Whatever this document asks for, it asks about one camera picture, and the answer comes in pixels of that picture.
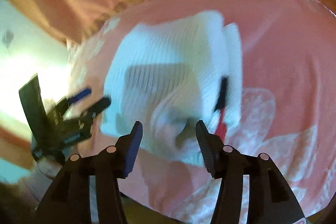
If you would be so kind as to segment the white red black knit sweater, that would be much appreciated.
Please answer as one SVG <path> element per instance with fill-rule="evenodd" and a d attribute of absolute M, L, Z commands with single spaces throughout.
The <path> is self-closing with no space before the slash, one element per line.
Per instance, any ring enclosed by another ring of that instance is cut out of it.
<path fill-rule="evenodd" d="M 238 26 L 214 10 L 125 36 L 105 79 L 111 100 L 100 130 L 112 137 L 143 125 L 142 149 L 167 161 L 202 166 L 197 121 L 209 132 L 236 128 L 242 107 L 242 42 Z"/>

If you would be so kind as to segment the pink blanket with white bows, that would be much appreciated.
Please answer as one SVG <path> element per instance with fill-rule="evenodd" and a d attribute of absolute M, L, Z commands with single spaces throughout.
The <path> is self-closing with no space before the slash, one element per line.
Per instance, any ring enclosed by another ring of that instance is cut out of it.
<path fill-rule="evenodd" d="M 335 16 L 316 0 L 152 0 L 111 16 L 72 55 L 70 91 L 92 95 L 79 114 L 104 94 L 105 79 L 123 38 L 138 24 L 156 25 L 202 11 L 238 26 L 243 85 L 236 128 L 220 123 L 211 134 L 240 153 L 266 153 L 305 215 L 329 204 L 335 193 Z M 96 155 L 120 137 L 101 132 L 66 150 Z M 221 181 L 202 166 L 167 161 L 140 146 L 132 173 L 120 182 L 127 217 L 135 223 L 210 223 Z"/>

